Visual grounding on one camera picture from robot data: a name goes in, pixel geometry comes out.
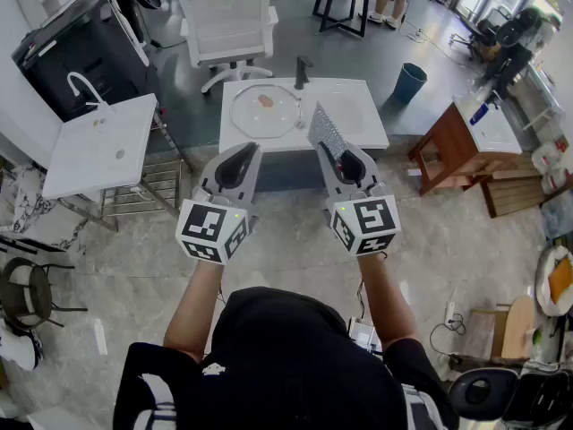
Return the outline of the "wooden slat crate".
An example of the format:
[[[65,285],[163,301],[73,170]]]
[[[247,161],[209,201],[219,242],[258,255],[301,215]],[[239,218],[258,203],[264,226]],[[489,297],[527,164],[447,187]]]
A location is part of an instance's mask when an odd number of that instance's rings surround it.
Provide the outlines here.
[[[542,175],[525,152],[505,163],[501,169],[480,184],[487,210],[492,219],[540,207],[549,200],[573,188],[573,175],[567,175],[565,183],[550,193],[542,188]]]

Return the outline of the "white sink basin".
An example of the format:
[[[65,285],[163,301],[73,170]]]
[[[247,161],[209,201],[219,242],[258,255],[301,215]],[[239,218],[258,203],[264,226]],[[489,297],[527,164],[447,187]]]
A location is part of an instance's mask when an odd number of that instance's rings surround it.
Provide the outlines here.
[[[256,84],[282,86],[301,100],[301,121],[289,133],[274,139],[251,139],[237,129],[230,119],[233,98],[241,90]],[[375,107],[372,95],[362,80],[315,78],[303,90],[294,88],[293,78],[270,78],[227,82],[221,105],[218,150],[245,142],[256,142],[265,152],[307,151],[312,148],[307,139],[312,114],[319,101],[347,142],[363,150],[385,150],[389,139]]]

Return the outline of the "white sink with white faucet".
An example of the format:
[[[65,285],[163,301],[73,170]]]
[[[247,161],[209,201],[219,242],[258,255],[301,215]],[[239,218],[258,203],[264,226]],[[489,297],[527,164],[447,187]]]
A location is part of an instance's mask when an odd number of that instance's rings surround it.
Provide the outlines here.
[[[58,199],[138,184],[157,104],[156,97],[147,94],[64,123],[43,197]]]

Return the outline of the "chest-mounted monitor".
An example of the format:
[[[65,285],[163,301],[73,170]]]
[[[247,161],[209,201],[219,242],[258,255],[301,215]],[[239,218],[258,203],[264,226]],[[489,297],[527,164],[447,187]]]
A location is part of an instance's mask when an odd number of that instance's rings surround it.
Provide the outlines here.
[[[359,347],[376,355],[382,355],[381,341],[372,322],[351,317],[347,329],[349,337]]]

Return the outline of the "light wooden board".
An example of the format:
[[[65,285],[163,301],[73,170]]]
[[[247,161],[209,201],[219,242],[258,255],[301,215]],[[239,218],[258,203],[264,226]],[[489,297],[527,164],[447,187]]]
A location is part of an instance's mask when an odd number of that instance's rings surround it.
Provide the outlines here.
[[[528,296],[517,297],[507,311],[500,357],[527,360],[531,357],[535,332],[535,302]]]

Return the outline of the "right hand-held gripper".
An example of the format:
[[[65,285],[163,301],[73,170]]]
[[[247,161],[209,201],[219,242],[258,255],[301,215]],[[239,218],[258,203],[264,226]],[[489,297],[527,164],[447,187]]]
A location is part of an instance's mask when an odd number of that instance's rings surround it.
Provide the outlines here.
[[[374,159],[352,143],[343,153],[342,180],[338,163],[320,142],[316,152],[329,197],[329,227],[354,256],[384,252],[401,231],[395,196],[381,182]]]

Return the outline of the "grey scrubbing sponge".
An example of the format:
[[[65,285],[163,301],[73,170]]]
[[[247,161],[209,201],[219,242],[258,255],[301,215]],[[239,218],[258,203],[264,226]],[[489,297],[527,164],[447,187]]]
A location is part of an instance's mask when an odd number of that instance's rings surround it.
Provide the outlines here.
[[[315,150],[323,147],[334,160],[340,160],[348,149],[342,134],[319,101],[312,114],[307,139]]]

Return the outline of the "glass pot lid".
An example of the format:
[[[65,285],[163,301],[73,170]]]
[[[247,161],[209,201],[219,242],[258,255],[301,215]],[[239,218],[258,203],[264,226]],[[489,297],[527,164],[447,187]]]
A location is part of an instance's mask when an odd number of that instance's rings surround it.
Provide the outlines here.
[[[286,88],[270,83],[249,86],[233,98],[231,123],[251,139],[274,139],[301,121],[301,100]]]

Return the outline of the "black case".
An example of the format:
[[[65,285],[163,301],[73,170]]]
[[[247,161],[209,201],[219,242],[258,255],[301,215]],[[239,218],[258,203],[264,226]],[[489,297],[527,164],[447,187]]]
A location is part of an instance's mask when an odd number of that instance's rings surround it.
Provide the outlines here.
[[[573,375],[529,373],[517,379],[509,405],[501,417],[505,424],[537,429],[561,421],[573,409]]]

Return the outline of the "person's black t-shirt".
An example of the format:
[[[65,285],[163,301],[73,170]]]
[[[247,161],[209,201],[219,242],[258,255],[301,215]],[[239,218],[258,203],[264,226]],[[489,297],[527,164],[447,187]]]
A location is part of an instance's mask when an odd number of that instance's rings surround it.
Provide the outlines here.
[[[114,430],[133,430],[140,413],[158,407],[156,378],[174,403],[176,430],[407,430],[407,385],[432,398],[448,430],[459,427],[419,341],[398,340],[376,357],[331,307],[273,288],[229,296],[202,360],[132,344]]]

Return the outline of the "person's right forearm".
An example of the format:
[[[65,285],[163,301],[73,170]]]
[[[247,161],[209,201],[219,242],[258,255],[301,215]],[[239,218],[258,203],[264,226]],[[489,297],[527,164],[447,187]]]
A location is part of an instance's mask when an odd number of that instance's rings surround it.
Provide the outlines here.
[[[381,256],[363,255],[357,261],[382,351],[400,340],[418,340],[414,314]]]

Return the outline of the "black round stool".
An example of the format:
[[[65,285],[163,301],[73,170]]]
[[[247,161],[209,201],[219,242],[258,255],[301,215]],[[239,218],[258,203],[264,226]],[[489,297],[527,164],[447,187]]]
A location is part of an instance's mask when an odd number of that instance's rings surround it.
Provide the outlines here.
[[[31,331],[42,323],[64,325],[51,319],[53,312],[87,312],[86,307],[61,307],[53,301],[49,271],[73,270],[73,266],[47,263],[38,265],[26,258],[12,258],[0,272],[0,304],[7,321],[16,329]],[[19,269],[29,271],[28,282],[12,281]]]

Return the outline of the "steel rack frame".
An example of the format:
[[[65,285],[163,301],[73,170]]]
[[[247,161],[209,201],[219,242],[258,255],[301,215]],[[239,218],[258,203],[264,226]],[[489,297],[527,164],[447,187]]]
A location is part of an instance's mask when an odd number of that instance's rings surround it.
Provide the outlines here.
[[[148,160],[143,164],[140,181],[136,184],[103,188],[95,212],[65,198],[56,201],[67,210],[114,233],[118,231],[121,217],[162,211],[176,217],[180,211],[183,172],[192,173],[193,165],[167,130],[164,114],[164,108],[156,109],[150,129],[162,134],[174,153],[172,158]]]

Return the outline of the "white round pet bed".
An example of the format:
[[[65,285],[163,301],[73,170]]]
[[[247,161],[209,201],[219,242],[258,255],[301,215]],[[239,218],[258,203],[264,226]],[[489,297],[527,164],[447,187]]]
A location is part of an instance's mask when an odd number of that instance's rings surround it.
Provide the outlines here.
[[[556,265],[568,257],[573,267],[573,254],[564,246],[556,245],[545,249],[539,259],[535,274],[535,296],[539,306],[548,316],[561,316],[566,314],[573,306],[573,285],[562,295],[558,304],[551,298],[548,278]]]

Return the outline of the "marble slab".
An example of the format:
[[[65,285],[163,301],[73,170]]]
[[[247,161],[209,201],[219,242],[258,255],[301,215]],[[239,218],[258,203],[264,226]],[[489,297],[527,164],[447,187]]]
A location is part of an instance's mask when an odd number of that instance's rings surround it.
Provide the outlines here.
[[[88,220],[42,196],[45,175],[32,164],[0,170],[0,247],[35,254],[84,254]]]

